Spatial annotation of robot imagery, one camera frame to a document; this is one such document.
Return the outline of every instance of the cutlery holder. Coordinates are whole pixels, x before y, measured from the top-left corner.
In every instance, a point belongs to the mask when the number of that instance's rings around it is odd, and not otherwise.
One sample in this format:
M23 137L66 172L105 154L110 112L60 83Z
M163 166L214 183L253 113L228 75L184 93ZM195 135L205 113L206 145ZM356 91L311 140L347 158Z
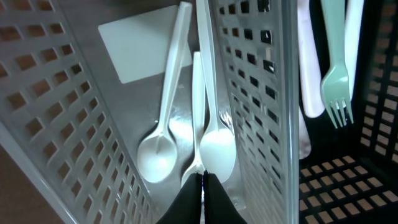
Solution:
M178 193L175 182L144 182L135 166L134 150L159 115L162 76L121 86L98 32L100 24L179 3L149 2L0 0L0 144L65 223L155 223ZM365 2L354 124L334 129L325 112L305 118L312 153L300 162L296 1L217 0L211 11L217 82L226 90L218 92L227 102L220 116L233 126L239 159L226 191L238 192L231 199L246 221L394 220L396 2ZM191 52L195 17L193 7ZM322 70L328 58L320 60ZM192 148L190 112L180 110L191 107L190 72L182 68L170 120L186 139L181 148Z

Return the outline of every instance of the mint green plastic fork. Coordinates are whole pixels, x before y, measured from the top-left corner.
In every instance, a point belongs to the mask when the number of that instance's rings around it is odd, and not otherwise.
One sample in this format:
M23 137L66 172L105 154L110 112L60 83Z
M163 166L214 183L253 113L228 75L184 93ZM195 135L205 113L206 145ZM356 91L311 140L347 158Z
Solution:
M345 64L344 28L345 1L321 0L330 54L330 68L321 83L323 104L335 128L346 126L343 102L351 123L354 123L349 97L348 72Z

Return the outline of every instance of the grid pattern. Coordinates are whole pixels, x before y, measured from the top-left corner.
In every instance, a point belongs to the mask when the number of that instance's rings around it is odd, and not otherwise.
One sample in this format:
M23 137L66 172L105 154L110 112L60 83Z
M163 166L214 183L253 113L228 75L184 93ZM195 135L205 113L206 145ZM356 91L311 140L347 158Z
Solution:
M23 153L78 222L154 223L57 2L0 0L0 17L0 118Z
M371 81L366 87L361 144L387 161L398 164L397 5L386 1L377 35Z
M350 156L300 171L300 221L348 221L398 204L398 197Z
M288 223L287 130L279 1L217 1L223 58L248 212L254 223Z

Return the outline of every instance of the plastic spoon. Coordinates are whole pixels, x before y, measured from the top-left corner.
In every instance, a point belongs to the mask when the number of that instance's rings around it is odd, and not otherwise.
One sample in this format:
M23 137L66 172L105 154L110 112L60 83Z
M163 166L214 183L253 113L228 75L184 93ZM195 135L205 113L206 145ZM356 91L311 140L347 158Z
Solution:
M198 33L203 73L205 74L210 121L200 142L200 155L208 172L225 182L236 159L235 137L220 120L215 83L215 55L208 1L197 1Z
M203 136L206 110L206 89L203 79L200 52L193 54L193 75L192 75L192 123L193 123L193 150L195 157L192 164L184 172L181 178L181 187L184 186L189 176L193 173L203 174L205 167L201 162L199 142Z
M139 172L144 179L151 183L164 180L171 173L177 161L177 146L169 133L169 117L180 76L191 13L192 5L181 2L167 59L159 123L155 131L148 135L138 147L137 166Z
M316 118L325 106L321 98L321 71L312 32L310 0L298 0L297 26L303 109L309 118Z

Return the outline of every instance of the black plastic basket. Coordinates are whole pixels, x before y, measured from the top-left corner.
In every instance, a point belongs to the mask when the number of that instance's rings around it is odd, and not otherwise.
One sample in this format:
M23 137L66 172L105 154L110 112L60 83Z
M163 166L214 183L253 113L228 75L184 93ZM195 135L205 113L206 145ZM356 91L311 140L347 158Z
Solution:
M324 75L329 58L320 2L311 1L310 9ZM397 1L365 1L352 100L355 123L335 129L326 112L305 118L312 153L300 161L301 223L397 222L397 10Z

